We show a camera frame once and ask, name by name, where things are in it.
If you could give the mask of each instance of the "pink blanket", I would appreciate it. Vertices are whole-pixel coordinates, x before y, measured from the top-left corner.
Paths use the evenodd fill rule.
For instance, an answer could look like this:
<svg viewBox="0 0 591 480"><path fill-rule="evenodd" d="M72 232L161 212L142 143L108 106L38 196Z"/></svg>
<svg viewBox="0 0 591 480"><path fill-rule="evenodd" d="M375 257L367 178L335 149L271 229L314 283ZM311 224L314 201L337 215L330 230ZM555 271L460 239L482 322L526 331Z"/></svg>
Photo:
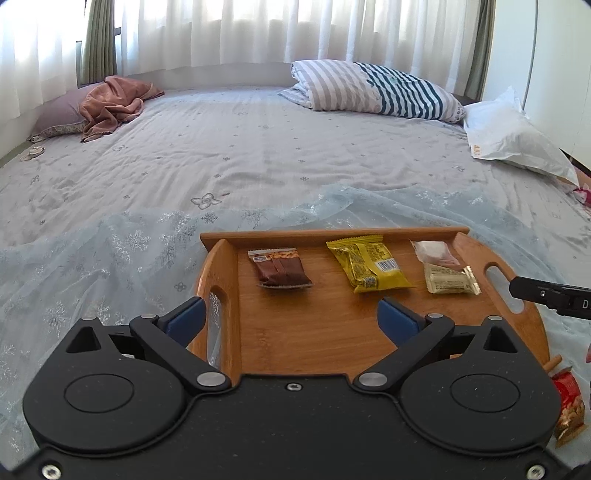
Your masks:
<svg viewBox="0 0 591 480"><path fill-rule="evenodd" d="M105 78L82 100L78 110L88 121L82 141L89 142L111 134L123 122L131 122L144 110L144 100L159 97L164 91L153 83L118 77Z"/></svg>

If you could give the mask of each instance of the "blue gripper pad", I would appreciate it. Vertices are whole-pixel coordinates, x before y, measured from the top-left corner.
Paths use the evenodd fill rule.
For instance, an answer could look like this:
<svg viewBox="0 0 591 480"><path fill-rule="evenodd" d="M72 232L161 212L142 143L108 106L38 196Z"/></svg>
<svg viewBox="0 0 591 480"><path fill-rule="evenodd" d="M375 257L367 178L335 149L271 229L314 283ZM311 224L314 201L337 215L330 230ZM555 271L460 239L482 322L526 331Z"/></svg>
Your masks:
<svg viewBox="0 0 591 480"><path fill-rule="evenodd" d="M187 346L205 325L203 299L193 297L158 321L158 327L177 343Z"/></svg>
<svg viewBox="0 0 591 480"><path fill-rule="evenodd" d="M378 303L378 326L397 347L424 329L425 325L424 318L392 298Z"/></svg>

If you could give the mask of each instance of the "wooden stick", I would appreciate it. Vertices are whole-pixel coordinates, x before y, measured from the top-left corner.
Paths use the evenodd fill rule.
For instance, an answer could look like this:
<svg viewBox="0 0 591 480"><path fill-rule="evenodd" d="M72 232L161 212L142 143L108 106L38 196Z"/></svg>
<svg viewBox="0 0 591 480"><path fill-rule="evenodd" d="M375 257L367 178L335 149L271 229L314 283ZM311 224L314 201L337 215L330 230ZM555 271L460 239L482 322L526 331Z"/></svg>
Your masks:
<svg viewBox="0 0 591 480"><path fill-rule="evenodd" d="M558 364L562 361L562 357L560 355L556 355L550 359L550 361L544 365L544 370L547 373L550 373L554 368L558 366Z"/></svg>

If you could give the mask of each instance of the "barcode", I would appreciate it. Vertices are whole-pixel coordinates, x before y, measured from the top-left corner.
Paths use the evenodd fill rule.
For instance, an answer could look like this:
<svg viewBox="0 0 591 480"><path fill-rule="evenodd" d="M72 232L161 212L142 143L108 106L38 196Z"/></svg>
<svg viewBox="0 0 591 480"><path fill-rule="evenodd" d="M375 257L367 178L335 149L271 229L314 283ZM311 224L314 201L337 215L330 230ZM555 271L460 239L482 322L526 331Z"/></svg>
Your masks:
<svg viewBox="0 0 591 480"><path fill-rule="evenodd" d="M378 268L382 272L388 272L390 270L399 270L398 264L394 261L393 258L388 258L387 260L381 260L375 263Z"/></svg>

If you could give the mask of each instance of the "bamboo tray surface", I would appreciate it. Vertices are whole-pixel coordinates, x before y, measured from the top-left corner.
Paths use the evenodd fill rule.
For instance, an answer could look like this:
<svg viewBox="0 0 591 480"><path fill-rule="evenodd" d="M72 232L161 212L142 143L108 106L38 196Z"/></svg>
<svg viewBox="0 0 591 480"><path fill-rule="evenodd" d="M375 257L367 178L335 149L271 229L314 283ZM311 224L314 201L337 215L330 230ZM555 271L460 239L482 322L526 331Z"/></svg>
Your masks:
<svg viewBox="0 0 591 480"><path fill-rule="evenodd" d="M326 242L380 233L392 256L415 288L354 294ZM209 254L196 295L222 303L221 369L233 382L242 374L334 374L353 378L395 349L376 319L380 299L391 296L420 315L438 312L459 325L479 325L488 315L506 318L542 363L548 343L535 306L512 313L486 278L497 266L511 280L515 274L488 247L467 236L468 228L392 228L271 232L209 232L201 240ZM433 295L427 291L423 264L409 240L442 240L452 254L470 265L482 293ZM314 283L302 290L270 290L258 285L248 250L296 247ZM206 358L207 328L189 346Z"/></svg>

